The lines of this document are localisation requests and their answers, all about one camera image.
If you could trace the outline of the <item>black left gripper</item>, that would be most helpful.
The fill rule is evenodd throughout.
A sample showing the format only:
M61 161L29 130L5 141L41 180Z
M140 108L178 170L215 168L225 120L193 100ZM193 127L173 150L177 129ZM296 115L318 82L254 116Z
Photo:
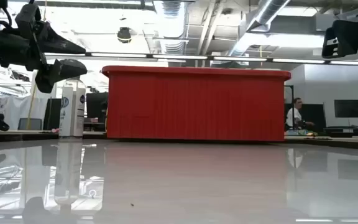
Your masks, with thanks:
M42 52L56 54L85 54L86 49L58 35L49 22L38 21L37 40ZM74 59L55 60L47 64L45 55L34 40L25 39L0 30L0 66L25 66L28 71L38 70L35 83L42 93L51 93L54 84L76 78L88 72L86 66Z

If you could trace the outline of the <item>red plastic bin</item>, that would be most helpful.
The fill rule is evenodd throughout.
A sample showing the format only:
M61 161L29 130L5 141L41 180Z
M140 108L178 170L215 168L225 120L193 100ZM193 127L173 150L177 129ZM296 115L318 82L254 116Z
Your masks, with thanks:
M282 141L288 71L110 65L112 139Z

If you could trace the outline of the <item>clear spray bottle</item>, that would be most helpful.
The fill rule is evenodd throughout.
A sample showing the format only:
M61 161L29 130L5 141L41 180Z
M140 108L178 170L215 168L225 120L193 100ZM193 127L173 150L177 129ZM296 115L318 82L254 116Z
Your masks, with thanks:
M69 78L62 86L60 138L82 138L85 120L86 86L79 77Z

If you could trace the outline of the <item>black upright panel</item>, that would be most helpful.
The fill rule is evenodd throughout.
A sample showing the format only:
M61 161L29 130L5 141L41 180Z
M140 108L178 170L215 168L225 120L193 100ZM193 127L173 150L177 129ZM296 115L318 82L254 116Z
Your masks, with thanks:
M60 107L61 99L50 98L47 101L45 110L43 130L52 130L59 128L60 125Z

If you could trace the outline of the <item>black monitor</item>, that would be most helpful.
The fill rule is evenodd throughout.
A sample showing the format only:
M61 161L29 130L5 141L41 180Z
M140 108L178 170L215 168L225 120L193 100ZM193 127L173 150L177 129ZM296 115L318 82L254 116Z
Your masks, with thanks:
M86 112L89 118L103 118L108 107L108 93L87 93Z
M306 124L305 128L314 132L322 132L326 127L326 118L324 113L324 105L321 104L303 104L300 114L302 120L311 122Z
M358 100L334 100L337 118L358 118Z

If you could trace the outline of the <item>white hanging cloth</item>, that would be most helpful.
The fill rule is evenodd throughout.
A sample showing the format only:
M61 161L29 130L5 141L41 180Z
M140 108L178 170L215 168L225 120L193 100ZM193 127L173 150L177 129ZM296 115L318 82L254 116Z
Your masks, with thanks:
M30 101L30 96L0 97L0 114L4 115L4 122L10 126L10 130L18 130L19 120L28 116Z

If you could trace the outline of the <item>grey chair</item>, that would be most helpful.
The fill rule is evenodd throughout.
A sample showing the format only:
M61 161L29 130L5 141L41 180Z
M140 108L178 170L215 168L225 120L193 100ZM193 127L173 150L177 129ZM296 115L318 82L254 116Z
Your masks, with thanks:
M21 118L18 124L18 130L42 130L43 121L38 118Z

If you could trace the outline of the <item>person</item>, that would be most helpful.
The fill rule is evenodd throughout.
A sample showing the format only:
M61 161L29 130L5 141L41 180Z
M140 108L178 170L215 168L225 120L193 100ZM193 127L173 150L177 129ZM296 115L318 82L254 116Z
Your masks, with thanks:
M311 121L305 121L302 118L300 110L302 109L303 102L301 98L294 98L292 107L287 111L285 128L288 129L306 129L315 126Z

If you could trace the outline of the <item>light wooden desk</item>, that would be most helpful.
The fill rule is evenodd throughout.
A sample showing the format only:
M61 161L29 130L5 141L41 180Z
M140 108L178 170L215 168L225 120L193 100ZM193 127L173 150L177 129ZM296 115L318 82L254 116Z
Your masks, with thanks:
M58 134L51 131L0 131L0 142L13 141L40 141L58 139ZM241 140L177 140L177 139L117 139L117 142L157 142L183 144L307 144L327 147L343 147L358 149L358 137L353 138L326 138L311 136L285 136L282 141L241 141Z

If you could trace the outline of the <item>long ceiling light strip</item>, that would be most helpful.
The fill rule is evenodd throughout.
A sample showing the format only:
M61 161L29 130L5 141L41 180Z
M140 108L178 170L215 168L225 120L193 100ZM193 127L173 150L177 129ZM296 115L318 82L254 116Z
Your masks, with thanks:
M124 53L102 53L87 52L85 54L55 54L46 53L47 58L79 58L86 60L102 60L112 58L133 59L167 59L167 60L217 60L225 62L262 62L262 63L293 63L312 65L346 65L358 66L357 60L317 60L317 59L295 59L295 58L271 58L271 57L232 57L213 55L164 55L164 54L124 54Z

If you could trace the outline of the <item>smooth silver ventilation duct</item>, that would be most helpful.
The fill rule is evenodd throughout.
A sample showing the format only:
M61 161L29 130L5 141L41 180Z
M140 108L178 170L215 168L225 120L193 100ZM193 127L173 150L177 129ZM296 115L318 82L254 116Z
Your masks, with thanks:
M239 38L227 56L240 57L259 39L254 32L268 32L272 21L291 0L260 0L257 9L246 14L238 26Z

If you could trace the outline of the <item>ribbed silver ventilation duct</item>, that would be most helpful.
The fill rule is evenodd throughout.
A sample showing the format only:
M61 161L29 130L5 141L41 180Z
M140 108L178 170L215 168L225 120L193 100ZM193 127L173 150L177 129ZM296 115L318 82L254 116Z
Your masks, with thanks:
M187 3L179 0L153 0L153 4L158 17L162 53L183 54Z

